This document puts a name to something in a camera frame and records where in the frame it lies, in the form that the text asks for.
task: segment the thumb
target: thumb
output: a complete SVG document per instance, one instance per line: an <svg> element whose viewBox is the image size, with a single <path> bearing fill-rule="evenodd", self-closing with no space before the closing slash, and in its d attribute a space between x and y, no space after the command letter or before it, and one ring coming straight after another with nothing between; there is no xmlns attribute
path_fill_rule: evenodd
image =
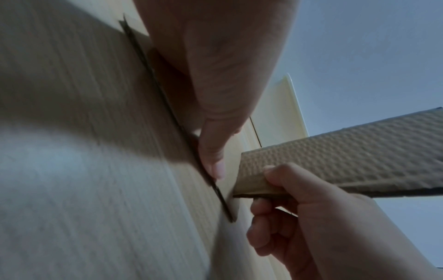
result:
<svg viewBox="0 0 443 280"><path fill-rule="evenodd" d="M315 203L347 195L295 163L265 167L264 176L272 185L283 187L298 203Z"/></svg>
<svg viewBox="0 0 443 280"><path fill-rule="evenodd" d="M236 127L222 120L206 119L198 140L198 154L203 167L215 179L226 176L223 148Z"/></svg>

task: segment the hand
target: hand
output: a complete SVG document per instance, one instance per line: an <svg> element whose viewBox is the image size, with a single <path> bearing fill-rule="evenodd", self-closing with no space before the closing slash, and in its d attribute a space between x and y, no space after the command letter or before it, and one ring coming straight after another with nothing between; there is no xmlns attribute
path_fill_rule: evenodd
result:
<svg viewBox="0 0 443 280"><path fill-rule="evenodd" d="M223 148L251 115L275 67L297 0L135 1L162 56L189 74L205 122L198 151L225 176Z"/></svg>
<svg viewBox="0 0 443 280"><path fill-rule="evenodd" d="M257 254L275 256L293 279L441 279L372 199L291 163L266 167L264 175L293 199L254 200L246 235Z"/></svg>

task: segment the light wood surface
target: light wood surface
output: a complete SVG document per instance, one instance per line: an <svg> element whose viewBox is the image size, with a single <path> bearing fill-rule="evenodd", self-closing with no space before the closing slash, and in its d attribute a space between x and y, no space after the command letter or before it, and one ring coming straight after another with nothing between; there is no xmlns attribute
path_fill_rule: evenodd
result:
<svg viewBox="0 0 443 280"><path fill-rule="evenodd" d="M281 279L247 243L247 203L222 213L114 14L0 5L0 279Z"/></svg>

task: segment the fingernail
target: fingernail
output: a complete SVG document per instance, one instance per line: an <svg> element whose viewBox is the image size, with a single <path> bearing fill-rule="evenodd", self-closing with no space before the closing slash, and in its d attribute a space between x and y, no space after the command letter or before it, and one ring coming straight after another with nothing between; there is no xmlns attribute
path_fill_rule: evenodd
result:
<svg viewBox="0 0 443 280"><path fill-rule="evenodd" d="M263 173L268 173L269 171L274 169L274 167L275 165L266 165L265 167L263 167Z"/></svg>
<svg viewBox="0 0 443 280"><path fill-rule="evenodd" d="M226 168L225 168L225 162L223 160L219 160L218 162L212 165L212 176L220 181L225 179Z"/></svg>

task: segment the white wall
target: white wall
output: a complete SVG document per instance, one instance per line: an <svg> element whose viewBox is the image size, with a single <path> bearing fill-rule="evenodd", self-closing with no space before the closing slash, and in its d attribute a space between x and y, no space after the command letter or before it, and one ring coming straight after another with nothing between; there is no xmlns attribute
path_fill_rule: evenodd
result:
<svg viewBox="0 0 443 280"><path fill-rule="evenodd" d="M443 106L443 1L302 0L271 82L293 79L310 135ZM443 198L379 200L443 266Z"/></svg>

